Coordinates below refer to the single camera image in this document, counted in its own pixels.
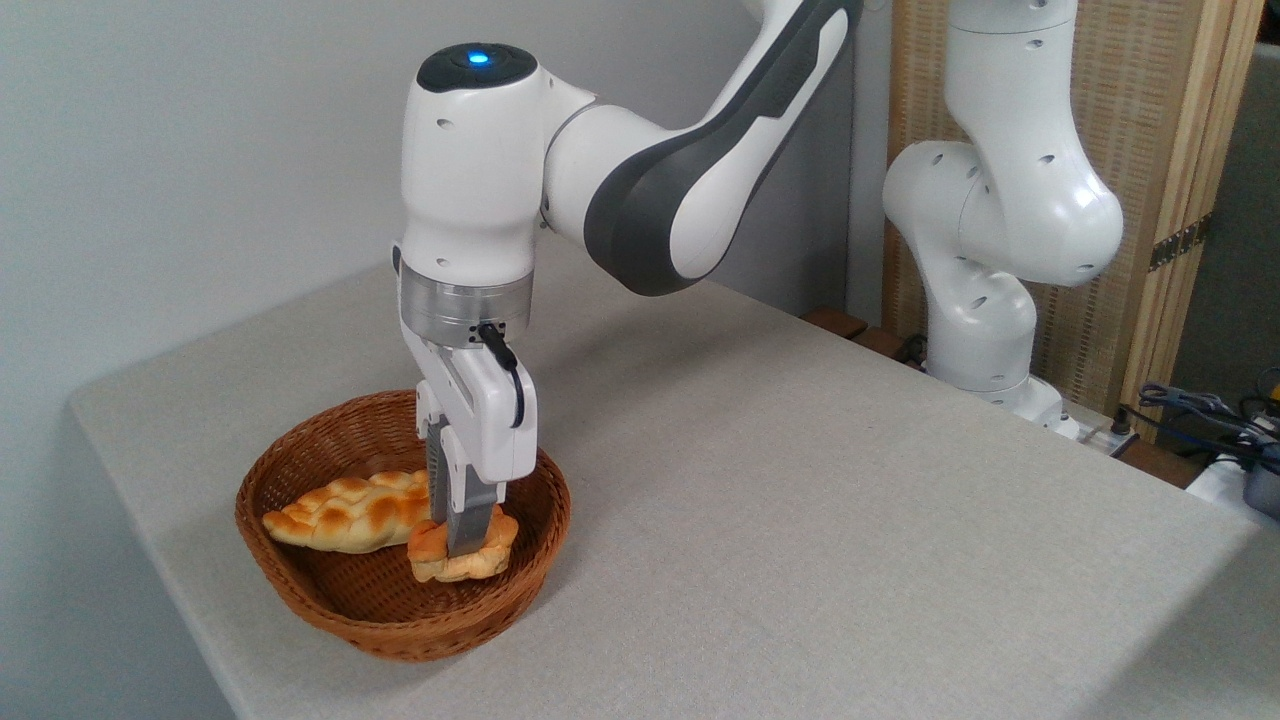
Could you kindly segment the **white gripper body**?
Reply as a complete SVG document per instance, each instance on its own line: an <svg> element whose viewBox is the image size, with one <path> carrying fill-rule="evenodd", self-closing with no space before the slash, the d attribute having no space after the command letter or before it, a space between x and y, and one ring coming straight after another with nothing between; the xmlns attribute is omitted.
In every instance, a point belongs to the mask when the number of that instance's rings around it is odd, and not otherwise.
<svg viewBox="0 0 1280 720"><path fill-rule="evenodd" d="M399 329L481 480L529 475L538 451L538 397L506 338L484 327L483 334L495 341L451 348L425 341L404 323Z"/></svg>

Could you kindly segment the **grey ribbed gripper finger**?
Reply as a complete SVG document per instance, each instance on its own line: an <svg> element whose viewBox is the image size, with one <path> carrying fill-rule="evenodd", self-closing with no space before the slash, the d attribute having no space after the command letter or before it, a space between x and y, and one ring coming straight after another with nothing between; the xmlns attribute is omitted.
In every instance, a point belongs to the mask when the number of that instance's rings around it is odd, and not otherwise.
<svg viewBox="0 0 1280 720"><path fill-rule="evenodd" d="M443 445L443 430L449 425L438 397L428 380L420 380L415 389L416 429L426 447L430 514L435 524L447 524L451 511L449 464Z"/></svg>
<svg viewBox="0 0 1280 720"><path fill-rule="evenodd" d="M447 529L449 557L484 546L494 507L506 501L506 483L481 480L452 427L440 429L440 521Z"/></svg>

